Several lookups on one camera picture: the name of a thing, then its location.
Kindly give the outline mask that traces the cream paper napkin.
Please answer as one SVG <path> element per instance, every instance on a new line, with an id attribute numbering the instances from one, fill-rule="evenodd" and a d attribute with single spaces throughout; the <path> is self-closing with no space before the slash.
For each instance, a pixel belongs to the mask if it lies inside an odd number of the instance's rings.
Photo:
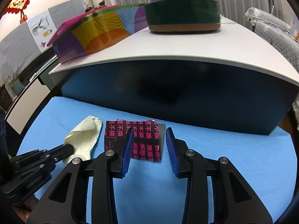
<path id="1" fill-rule="evenodd" d="M 99 117 L 89 115 L 71 130 L 64 138 L 64 145 L 72 145 L 74 153 L 64 159 L 63 163 L 68 164 L 74 158 L 80 158 L 83 161 L 90 160 L 91 152 L 98 141 L 101 128 L 102 120 Z"/>

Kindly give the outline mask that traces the black pink patterned wrapper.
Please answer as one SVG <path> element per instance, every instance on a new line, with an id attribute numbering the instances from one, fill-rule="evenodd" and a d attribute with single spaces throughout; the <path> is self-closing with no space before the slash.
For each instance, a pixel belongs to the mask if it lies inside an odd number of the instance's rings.
<path id="1" fill-rule="evenodd" d="M 134 133 L 132 158 L 161 162 L 166 128 L 164 124 L 155 120 L 128 121 L 117 119 L 107 121 L 104 130 L 104 150 L 111 150 L 116 143 L 124 140 L 130 129 Z"/>

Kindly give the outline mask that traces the tv cabinet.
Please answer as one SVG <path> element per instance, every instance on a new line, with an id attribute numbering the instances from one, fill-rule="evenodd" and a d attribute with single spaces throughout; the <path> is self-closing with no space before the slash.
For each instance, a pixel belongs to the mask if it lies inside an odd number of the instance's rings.
<path id="1" fill-rule="evenodd" d="M 50 56 L 9 106 L 5 119 L 19 135 L 25 134 L 26 125 L 31 124 L 41 103 L 50 100 L 50 92 L 55 88 L 55 83 L 49 72 L 58 64 L 57 56 Z"/>

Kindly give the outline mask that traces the potted plant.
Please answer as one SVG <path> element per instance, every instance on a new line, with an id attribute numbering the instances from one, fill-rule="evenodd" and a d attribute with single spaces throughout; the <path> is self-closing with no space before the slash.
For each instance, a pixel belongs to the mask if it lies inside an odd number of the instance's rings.
<path id="1" fill-rule="evenodd" d="M 12 72 L 11 75 L 8 75 L 9 81 L 7 82 L 7 91 L 13 96 L 20 96 L 22 91 L 24 90 L 24 85 L 21 83 L 20 79 L 19 67 L 15 71 Z"/>

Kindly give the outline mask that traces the blue table mat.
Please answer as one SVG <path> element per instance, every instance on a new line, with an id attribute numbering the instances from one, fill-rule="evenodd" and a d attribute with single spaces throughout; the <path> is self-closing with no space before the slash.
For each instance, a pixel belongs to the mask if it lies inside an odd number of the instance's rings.
<path id="1" fill-rule="evenodd" d="M 54 97 L 26 133 L 19 153 L 51 149 L 87 116 L 144 121 L 144 116 Z M 290 204 L 295 190 L 297 157 L 291 136 L 275 128 L 268 136 L 165 122 L 176 138 L 206 158 L 227 157 L 257 193 L 273 220 Z M 131 160 L 123 179 L 113 181 L 119 223 L 181 223 L 186 179 L 172 172 L 168 151 L 161 162 Z"/>

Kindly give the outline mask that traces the grey covered television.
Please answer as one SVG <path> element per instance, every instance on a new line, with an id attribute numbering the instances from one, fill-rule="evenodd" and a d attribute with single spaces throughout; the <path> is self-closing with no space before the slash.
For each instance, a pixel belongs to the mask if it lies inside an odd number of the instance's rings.
<path id="1" fill-rule="evenodd" d="M 83 0 L 69 0 L 50 7 L 23 22 L 1 40 L 1 79 L 10 80 L 45 52 L 60 25 L 85 12 Z"/>

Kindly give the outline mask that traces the white top coffee table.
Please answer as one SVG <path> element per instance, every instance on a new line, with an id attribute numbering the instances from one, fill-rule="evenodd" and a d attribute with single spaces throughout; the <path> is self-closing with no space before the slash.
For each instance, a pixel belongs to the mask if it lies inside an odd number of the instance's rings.
<path id="1" fill-rule="evenodd" d="M 268 135 L 298 95 L 298 72 L 264 39 L 221 19 L 211 33 L 145 28 L 103 51 L 59 64 L 64 97 L 148 118 Z"/>

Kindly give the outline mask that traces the colourful storage box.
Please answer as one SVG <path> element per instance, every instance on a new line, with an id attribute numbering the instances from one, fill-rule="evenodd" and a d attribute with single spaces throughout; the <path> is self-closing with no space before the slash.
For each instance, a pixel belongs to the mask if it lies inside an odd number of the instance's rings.
<path id="1" fill-rule="evenodd" d="M 64 64 L 102 51 L 146 27 L 143 4 L 103 6 L 64 21 L 47 45 Z"/>

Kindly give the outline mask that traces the brown figurine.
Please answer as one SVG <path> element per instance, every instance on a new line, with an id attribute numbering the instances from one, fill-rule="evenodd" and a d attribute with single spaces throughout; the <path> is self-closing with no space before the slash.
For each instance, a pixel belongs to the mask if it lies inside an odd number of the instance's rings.
<path id="1" fill-rule="evenodd" d="M 94 10 L 97 10 L 97 9 L 103 9 L 103 8 L 107 8 L 108 5 L 105 4 L 105 0 L 101 1 L 97 7 L 94 7 L 93 9 Z"/>

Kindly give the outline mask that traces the red chinese knot decoration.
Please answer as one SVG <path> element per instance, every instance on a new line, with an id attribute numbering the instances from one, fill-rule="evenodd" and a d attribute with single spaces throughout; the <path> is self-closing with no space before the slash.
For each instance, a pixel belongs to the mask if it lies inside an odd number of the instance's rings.
<path id="1" fill-rule="evenodd" d="M 11 14 L 20 14 L 20 24 L 25 22 L 28 18 L 24 14 L 24 10 L 29 5 L 30 0 L 12 0 L 8 7 L 6 8 L 4 14 L 11 13 Z"/>

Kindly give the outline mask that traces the grey quilted sofa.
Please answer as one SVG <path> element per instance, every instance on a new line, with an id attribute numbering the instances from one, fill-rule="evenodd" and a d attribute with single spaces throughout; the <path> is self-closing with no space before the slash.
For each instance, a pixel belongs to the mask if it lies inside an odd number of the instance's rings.
<path id="1" fill-rule="evenodd" d="M 224 122 L 217 127 L 240 133 L 270 135 L 288 113 L 298 94 L 297 67 L 298 43 L 288 33 L 290 27 L 260 9 L 251 7 L 245 19 L 253 27 L 250 46 L 251 64 L 224 69 L 228 78 L 222 89 Z M 236 102 L 230 102 L 234 96 Z"/>

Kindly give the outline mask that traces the dark green round bowl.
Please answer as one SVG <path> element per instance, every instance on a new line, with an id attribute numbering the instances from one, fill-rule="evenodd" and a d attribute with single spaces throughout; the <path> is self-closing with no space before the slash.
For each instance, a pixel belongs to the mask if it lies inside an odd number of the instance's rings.
<path id="1" fill-rule="evenodd" d="M 152 32 L 203 32 L 221 27 L 218 2 L 214 0 L 161 0 L 144 9 Z"/>

